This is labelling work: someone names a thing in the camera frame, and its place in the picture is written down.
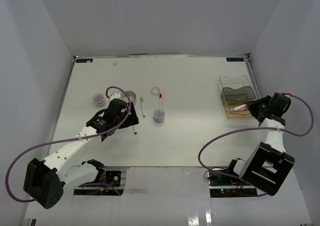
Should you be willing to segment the pink capped white marker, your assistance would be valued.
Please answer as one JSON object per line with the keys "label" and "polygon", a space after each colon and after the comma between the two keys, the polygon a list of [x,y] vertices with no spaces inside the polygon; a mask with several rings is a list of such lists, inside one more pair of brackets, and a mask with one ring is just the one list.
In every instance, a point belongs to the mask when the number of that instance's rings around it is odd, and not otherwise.
{"label": "pink capped white marker", "polygon": [[240,106],[230,109],[231,112],[241,112],[241,111],[247,111],[247,110],[248,110],[247,104],[242,104]]}

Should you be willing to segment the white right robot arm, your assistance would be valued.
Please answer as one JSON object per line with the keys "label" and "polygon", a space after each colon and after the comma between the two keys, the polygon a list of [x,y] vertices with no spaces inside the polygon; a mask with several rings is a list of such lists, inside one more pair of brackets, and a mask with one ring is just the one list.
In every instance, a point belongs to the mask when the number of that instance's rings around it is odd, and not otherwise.
{"label": "white right robot arm", "polygon": [[231,185],[241,181],[274,196],[290,170],[295,159],[288,155],[283,144],[285,120],[283,114],[291,105],[291,99],[283,93],[249,102],[247,109],[259,122],[259,129],[265,127],[266,134],[248,160],[236,158],[229,164],[226,180]]}

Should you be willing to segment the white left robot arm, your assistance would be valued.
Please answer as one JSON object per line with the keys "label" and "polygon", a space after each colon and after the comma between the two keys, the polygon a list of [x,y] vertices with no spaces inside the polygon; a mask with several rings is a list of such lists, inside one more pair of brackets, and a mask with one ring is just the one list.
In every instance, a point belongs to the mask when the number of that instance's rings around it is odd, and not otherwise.
{"label": "white left robot arm", "polygon": [[27,166],[23,189],[43,208],[55,206],[65,190],[84,184],[106,184],[106,166],[90,159],[76,166],[85,154],[101,144],[117,129],[139,123],[133,102],[112,99],[82,128],[74,141],[42,160],[33,159]]}

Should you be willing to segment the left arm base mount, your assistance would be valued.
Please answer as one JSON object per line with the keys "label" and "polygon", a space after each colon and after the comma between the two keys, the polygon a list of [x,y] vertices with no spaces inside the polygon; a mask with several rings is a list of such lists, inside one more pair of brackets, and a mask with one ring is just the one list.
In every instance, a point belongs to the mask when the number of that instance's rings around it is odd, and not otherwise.
{"label": "left arm base mount", "polygon": [[73,194],[82,196],[121,196],[126,184],[126,172],[105,171],[100,178],[92,183],[94,185],[75,188]]}

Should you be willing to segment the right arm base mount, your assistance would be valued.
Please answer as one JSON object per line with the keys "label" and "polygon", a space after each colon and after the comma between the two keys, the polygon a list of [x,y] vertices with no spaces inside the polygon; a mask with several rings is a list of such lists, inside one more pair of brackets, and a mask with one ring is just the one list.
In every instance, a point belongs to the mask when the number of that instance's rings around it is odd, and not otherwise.
{"label": "right arm base mount", "polygon": [[235,178],[218,174],[227,173],[225,168],[215,167],[204,173],[204,179],[208,181],[211,198],[240,198],[258,196],[255,187]]}

